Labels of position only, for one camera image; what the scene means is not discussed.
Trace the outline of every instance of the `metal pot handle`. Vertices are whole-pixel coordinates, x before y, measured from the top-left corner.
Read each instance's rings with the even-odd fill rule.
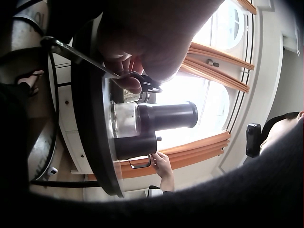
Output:
[[[149,159],[149,161],[146,164],[143,164],[143,165],[132,165],[129,159],[128,159],[128,161],[129,161],[130,166],[131,166],[132,169],[138,169],[138,168],[149,167],[151,165],[150,155],[148,155],[148,159]]]

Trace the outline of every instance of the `black hair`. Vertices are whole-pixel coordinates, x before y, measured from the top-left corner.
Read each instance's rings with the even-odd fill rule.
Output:
[[[289,112],[289,113],[286,113],[284,115],[277,116],[277,117],[274,117],[274,118],[268,120],[265,123],[265,125],[263,127],[263,130],[261,132],[261,135],[259,137],[259,145],[261,145],[263,143],[263,141],[266,140],[266,138],[268,137],[270,129],[273,127],[273,125],[276,122],[281,121],[283,119],[287,119],[287,120],[295,119],[295,118],[297,118],[298,114],[299,114],[299,112]]]
[[[284,115],[284,118],[287,120],[292,120],[292,119],[297,118],[298,114],[299,114],[299,112],[289,112]]]

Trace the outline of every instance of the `foot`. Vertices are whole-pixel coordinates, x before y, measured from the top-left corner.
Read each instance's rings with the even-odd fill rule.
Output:
[[[39,74],[39,78],[42,76],[43,73],[44,73],[44,71],[35,71],[34,72],[34,74]],[[32,89],[32,93],[36,94],[39,91],[38,86],[37,86],[37,82],[38,82],[39,78],[36,75],[31,75],[28,78],[19,79],[18,84],[20,84],[21,82],[26,82]]]

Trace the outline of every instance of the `arched window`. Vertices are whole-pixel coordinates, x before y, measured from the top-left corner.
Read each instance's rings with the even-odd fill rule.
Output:
[[[196,43],[227,50],[242,39],[245,28],[242,10],[231,0],[226,0],[195,35]]]
[[[156,136],[162,137],[162,141],[158,141],[158,150],[203,139],[222,129],[229,111],[229,96],[223,85],[178,72],[161,88],[163,92],[156,95],[156,103],[191,101],[196,104],[199,118],[194,128],[156,131]]]

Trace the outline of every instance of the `window latch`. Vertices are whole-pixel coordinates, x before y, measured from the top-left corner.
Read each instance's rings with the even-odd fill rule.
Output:
[[[214,67],[219,67],[219,63],[214,63],[212,59],[207,59],[207,64]]]

